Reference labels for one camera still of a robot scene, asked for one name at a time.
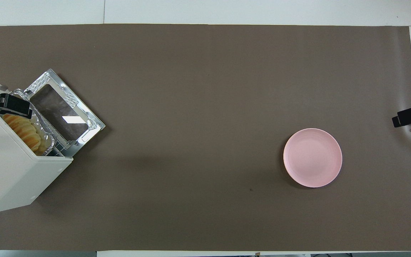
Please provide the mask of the aluminium foil tray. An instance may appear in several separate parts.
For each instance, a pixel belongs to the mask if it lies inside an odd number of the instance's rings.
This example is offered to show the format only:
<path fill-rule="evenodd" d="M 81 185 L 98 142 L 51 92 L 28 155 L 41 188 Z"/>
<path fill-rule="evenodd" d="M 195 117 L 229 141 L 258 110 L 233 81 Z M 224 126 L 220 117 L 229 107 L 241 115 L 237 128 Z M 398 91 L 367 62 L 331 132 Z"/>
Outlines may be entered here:
<path fill-rule="evenodd" d="M 55 144 L 55 138 L 53 136 L 52 130 L 47 127 L 46 121 L 41 117 L 41 114 L 35 109 L 33 104 L 31 104 L 32 117 L 28 118 L 32 125 L 36 127 L 38 134 L 41 137 L 41 145 L 38 151 L 33 152 L 36 156 L 47 156 L 50 150 Z"/>

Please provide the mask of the glass oven door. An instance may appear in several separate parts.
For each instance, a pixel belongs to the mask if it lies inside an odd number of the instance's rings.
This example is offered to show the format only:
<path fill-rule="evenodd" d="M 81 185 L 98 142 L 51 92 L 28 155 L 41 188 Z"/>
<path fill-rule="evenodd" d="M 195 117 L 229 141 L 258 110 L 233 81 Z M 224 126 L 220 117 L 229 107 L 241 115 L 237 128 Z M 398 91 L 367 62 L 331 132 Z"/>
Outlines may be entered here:
<path fill-rule="evenodd" d="M 70 158 L 105 127 L 52 69 L 22 90 L 21 97 L 33 104 Z"/>

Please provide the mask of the brown table mat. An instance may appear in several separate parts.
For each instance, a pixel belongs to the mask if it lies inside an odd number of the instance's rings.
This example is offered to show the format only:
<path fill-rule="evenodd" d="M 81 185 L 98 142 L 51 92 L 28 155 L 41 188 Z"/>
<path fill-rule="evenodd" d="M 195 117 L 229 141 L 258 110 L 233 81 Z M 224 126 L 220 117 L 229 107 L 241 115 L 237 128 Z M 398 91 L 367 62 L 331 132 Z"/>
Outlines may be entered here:
<path fill-rule="evenodd" d="M 408 27 L 0 26 L 0 84 L 53 69 L 106 124 L 0 250 L 411 251 Z M 339 143 L 296 183 L 294 133 Z"/>

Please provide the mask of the golden ridged bread loaf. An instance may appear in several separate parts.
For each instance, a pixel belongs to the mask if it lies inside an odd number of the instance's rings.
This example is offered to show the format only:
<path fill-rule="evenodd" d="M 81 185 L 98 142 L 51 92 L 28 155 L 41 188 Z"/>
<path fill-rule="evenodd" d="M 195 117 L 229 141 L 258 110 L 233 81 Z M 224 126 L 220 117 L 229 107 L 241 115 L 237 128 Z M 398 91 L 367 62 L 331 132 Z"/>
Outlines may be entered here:
<path fill-rule="evenodd" d="M 32 125 L 29 119 L 10 114 L 3 115 L 2 119 L 20 137 L 27 147 L 30 148 L 30 150 L 33 152 L 38 151 L 41 145 L 41 137 L 38 134 L 36 127 Z"/>

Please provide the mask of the metal oven rack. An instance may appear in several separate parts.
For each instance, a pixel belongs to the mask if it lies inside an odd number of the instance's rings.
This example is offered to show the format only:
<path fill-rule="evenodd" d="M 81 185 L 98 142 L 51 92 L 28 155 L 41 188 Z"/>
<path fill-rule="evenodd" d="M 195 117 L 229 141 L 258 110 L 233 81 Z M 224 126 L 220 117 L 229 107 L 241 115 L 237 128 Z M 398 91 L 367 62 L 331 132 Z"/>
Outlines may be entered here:
<path fill-rule="evenodd" d="M 67 156 L 67 154 L 64 153 L 65 150 L 66 148 L 59 142 L 59 140 L 55 138 L 55 144 L 47 156 L 70 158 L 70 156 Z"/>

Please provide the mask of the pink round plate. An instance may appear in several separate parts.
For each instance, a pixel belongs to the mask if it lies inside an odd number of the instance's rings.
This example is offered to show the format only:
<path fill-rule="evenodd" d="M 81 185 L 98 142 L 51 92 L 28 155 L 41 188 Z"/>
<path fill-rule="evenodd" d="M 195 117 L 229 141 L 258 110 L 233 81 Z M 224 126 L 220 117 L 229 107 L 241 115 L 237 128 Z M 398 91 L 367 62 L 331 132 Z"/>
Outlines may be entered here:
<path fill-rule="evenodd" d="M 343 154 L 332 135 L 311 127 L 290 136 L 283 148 L 283 163 L 287 174 L 296 183 L 320 188 L 338 177 Z"/>

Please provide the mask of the cream toaster oven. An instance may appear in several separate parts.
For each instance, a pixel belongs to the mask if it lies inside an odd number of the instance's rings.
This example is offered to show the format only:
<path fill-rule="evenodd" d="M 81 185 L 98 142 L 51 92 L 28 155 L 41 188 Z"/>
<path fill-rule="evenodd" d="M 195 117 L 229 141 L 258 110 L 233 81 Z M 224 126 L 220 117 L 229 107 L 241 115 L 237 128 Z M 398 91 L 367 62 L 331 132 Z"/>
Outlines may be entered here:
<path fill-rule="evenodd" d="M 72 161 L 36 156 L 0 116 L 0 212 L 32 204 Z"/>

